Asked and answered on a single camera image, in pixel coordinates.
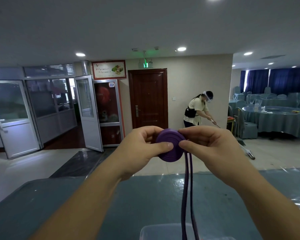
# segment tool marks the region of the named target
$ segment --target white door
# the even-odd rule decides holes
[[[0,80],[0,136],[8,158],[40,149],[20,80]]]
[[[103,152],[92,75],[76,77],[75,86],[86,147]]]

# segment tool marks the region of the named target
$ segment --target yellow shirt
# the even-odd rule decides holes
[[[202,101],[201,96],[192,99],[189,103],[189,109],[200,110],[200,111],[209,111],[207,102]],[[201,117],[196,113],[194,118],[189,118],[184,116],[184,121],[190,122],[194,125],[201,124]]]

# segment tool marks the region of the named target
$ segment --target black pants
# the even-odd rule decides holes
[[[187,128],[187,127],[191,127],[191,126],[195,126],[194,124],[188,122],[188,121],[183,121],[184,122],[184,126]]]

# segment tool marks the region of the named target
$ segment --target brown door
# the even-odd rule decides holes
[[[167,69],[128,71],[132,127],[168,128]]]

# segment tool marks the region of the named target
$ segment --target purple round object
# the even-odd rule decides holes
[[[175,129],[164,129],[161,131],[155,142],[171,142],[173,144],[173,149],[169,152],[158,155],[158,157],[168,163],[178,161],[184,152],[184,150],[179,146],[179,142],[183,140],[185,140],[184,136]]]

